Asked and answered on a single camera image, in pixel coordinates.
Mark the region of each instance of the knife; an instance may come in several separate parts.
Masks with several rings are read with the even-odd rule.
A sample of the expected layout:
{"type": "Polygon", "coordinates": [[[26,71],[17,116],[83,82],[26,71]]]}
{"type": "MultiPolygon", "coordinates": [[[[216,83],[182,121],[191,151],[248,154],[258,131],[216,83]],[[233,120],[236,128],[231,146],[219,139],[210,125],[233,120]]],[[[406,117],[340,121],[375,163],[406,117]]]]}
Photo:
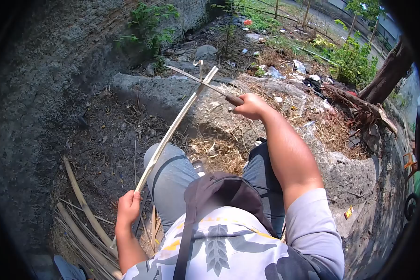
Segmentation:
{"type": "Polygon", "coordinates": [[[169,69],[173,69],[174,71],[179,72],[182,75],[185,75],[185,76],[189,77],[191,80],[197,81],[197,82],[201,83],[202,85],[213,89],[215,92],[218,92],[219,94],[224,95],[226,97],[226,100],[228,102],[230,102],[231,104],[235,105],[235,106],[240,106],[240,105],[244,104],[244,101],[241,98],[239,98],[238,96],[234,96],[233,94],[230,94],[230,93],[223,93],[220,90],[216,89],[215,87],[202,82],[200,79],[196,78],[195,76],[188,74],[187,72],[184,72],[180,69],[177,69],[176,67],[169,66],[169,65],[165,65],[165,67],[168,67],[169,69]]]}

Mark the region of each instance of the man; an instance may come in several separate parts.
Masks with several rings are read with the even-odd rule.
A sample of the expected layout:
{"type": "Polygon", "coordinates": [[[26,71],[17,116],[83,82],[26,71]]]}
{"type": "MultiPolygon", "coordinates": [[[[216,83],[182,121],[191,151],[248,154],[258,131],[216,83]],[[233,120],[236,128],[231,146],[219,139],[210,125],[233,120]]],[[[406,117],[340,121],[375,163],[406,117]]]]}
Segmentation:
{"type": "MultiPolygon", "coordinates": [[[[343,277],[341,238],[311,151],[292,126],[261,98],[254,94],[240,98],[244,104],[234,113],[261,120],[266,129],[267,141],[251,151],[243,178],[260,194],[268,221],[262,223],[236,207],[213,205],[193,225],[186,274],[178,276],[176,262],[188,213],[184,193],[199,176],[184,152],[169,144],[147,181],[166,233],[161,248],[150,260],[131,232],[139,215],[140,193],[129,191],[119,200],[115,234],[125,280],[173,279],[173,275],[175,279],[343,277]],[[272,237],[282,235],[285,218],[286,244],[272,237]],[[264,226],[269,222],[272,233],[264,226]]],[[[145,165],[156,147],[147,150],[145,165]]]]}

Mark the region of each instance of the gray t-shirt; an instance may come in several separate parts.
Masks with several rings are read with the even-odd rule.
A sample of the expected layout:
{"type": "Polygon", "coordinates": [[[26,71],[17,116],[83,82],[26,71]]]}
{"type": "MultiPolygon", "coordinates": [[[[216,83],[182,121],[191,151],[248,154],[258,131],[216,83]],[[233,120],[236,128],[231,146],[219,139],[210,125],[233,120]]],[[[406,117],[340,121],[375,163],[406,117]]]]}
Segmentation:
{"type": "MultiPolygon", "coordinates": [[[[186,279],[341,279],[344,256],[325,189],[296,199],[286,216],[286,244],[270,236],[252,214],[221,207],[197,225],[186,279]]],[[[172,279],[185,214],[168,230],[150,260],[131,267],[124,280],[172,279]]]]}

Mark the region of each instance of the shirt sleeve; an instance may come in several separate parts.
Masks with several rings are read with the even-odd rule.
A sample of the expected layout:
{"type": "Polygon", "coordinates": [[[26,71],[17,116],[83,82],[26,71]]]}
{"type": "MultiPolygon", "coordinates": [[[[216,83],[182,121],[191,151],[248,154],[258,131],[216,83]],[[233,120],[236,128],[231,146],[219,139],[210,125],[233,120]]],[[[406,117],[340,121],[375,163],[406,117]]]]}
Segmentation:
{"type": "Polygon", "coordinates": [[[288,208],[286,243],[302,255],[316,259],[338,279],[344,274],[341,236],[336,231],[325,189],[304,193],[288,208]]]}

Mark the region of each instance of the jeans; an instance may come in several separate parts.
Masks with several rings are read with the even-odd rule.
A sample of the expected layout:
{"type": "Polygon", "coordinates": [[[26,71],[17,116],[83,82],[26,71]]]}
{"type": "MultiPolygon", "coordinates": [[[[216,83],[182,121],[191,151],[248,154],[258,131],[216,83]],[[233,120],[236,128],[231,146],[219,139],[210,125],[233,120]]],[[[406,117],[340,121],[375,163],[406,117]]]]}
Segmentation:
{"type": "MultiPolygon", "coordinates": [[[[152,145],[146,151],[145,168],[158,145],[159,143],[152,145]]],[[[271,221],[275,233],[280,237],[285,219],[283,192],[270,165],[267,142],[252,149],[242,177],[260,194],[264,215],[271,221]]],[[[165,233],[185,214],[184,192],[189,183],[197,178],[199,176],[184,151],[168,143],[147,179],[165,233]]]]}

